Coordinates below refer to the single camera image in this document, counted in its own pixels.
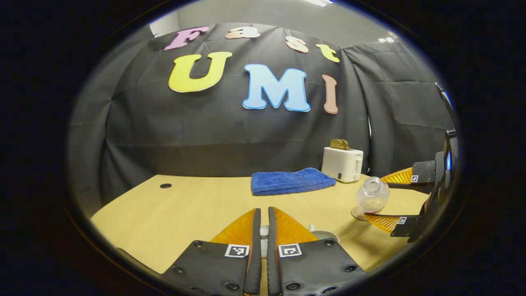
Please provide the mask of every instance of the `folded towel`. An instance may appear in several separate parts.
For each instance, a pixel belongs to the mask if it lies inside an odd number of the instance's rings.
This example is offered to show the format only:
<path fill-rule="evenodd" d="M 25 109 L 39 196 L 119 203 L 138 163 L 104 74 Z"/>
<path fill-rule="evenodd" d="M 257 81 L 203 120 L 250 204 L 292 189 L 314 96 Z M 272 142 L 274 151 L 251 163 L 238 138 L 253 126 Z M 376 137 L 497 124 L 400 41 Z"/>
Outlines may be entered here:
<path fill-rule="evenodd" d="M 253 195 L 299 193 L 334 185 L 336 181 L 333 178 L 312 167 L 295 173 L 254 173 L 250 180 Z"/>

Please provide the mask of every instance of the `blue letter m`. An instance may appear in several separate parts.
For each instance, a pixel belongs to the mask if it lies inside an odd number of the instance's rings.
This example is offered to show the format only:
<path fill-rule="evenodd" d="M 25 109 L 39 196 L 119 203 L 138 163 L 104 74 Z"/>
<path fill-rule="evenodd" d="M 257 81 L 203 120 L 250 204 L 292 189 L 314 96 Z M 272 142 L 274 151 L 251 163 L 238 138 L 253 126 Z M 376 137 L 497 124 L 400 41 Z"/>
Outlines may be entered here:
<path fill-rule="evenodd" d="M 243 101 L 243 107 L 247 109 L 263 109 L 267 102 L 262 98 L 263 89 L 267 94 L 272 107 L 277 108 L 281 104 L 285 93 L 289 93 L 284 106 L 291 111 L 307 112 L 310 105 L 305 98 L 304 78 L 307 74 L 298 69 L 287 69 L 278 81 L 270 69 L 261 64 L 245 65 L 245 70 L 250 73 L 248 86 L 248 98 Z"/>

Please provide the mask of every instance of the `gray wall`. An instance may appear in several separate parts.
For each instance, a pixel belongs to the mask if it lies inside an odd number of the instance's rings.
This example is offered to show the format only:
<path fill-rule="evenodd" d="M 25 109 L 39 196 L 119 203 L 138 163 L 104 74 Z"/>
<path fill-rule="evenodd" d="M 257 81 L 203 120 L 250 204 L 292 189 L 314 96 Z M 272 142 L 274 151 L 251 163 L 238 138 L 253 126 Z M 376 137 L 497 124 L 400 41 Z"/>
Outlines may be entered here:
<path fill-rule="evenodd" d="M 304 0 L 200 0 L 153 22 L 162 36 L 217 23 L 258 23 L 300 31 L 340 47 L 389 37 L 389 29 L 337 3 L 320 7 Z"/>

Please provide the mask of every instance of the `yellow letter u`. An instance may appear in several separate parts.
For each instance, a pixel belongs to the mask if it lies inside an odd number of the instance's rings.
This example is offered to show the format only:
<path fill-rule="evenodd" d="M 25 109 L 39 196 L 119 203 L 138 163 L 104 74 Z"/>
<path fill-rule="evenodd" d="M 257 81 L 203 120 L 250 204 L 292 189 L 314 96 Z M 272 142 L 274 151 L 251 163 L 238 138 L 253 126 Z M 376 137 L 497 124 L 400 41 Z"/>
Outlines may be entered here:
<path fill-rule="evenodd" d="M 227 58 L 231 57 L 230 52 L 215 52 L 208 55 L 212 59 L 208 74 L 203 78 L 190 78 L 190 71 L 194 62 L 201 58 L 200 54 L 191 54 L 178 57 L 174 60 L 175 66 L 170 74 L 168 85 L 179 93 L 197 92 L 212 87 L 219 82 L 223 76 Z"/>

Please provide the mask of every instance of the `wooden table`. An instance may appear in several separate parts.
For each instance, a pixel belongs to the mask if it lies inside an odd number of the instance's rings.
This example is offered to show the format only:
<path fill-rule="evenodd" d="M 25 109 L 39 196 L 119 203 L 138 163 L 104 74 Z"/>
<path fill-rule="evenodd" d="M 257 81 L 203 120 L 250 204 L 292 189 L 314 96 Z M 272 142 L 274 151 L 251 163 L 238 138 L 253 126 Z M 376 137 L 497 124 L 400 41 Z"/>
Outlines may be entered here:
<path fill-rule="evenodd" d="M 115 247 L 163 273 L 193 240 L 211 240 L 253 208 L 261 209 L 261 225 L 267 225 L 268 207 L 275 206 L 305 227 L 314 224 L 316 230 L 336 234 L 356 263 L 370 271 L 400 251 L 407 238 L 392 238 L 351 216 L 356 192 L 366 178 L 311 192 L 253 196 L 250 177 L 156 175 L 107 204 L 91 221 Z M 172 186 L 160 188 L 164 183 Z M 390 193 L 381 214 L 418 214 L 427 198 L 414 190 Z M 266 295 L 266 261 L 262 264 L 261 295 Z"/>

